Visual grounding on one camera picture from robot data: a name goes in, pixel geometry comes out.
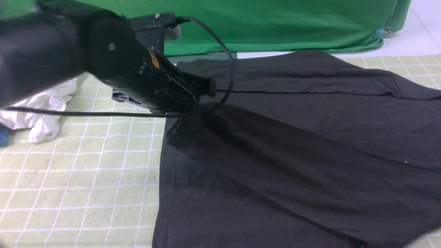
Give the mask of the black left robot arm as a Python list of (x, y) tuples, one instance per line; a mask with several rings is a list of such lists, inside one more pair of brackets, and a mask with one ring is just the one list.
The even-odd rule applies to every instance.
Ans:
[(190, 18), (173, 13), (126, 18), (75, 0), (38, 0), (36, 10), (1, 20), (1, 109), (87, 72), (112, 99), (156, 114), (190, 113), (216, 83), (179, 70), (164, 42)]

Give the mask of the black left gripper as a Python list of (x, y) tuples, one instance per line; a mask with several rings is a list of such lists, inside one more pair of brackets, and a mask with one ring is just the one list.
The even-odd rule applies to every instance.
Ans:
[(189, 113), (200, 96), (216, 96), (214, 79), (181, 72), (149, 48), (106, 49), (103, 82), (112, 87), (112, 100), (155, 114)]

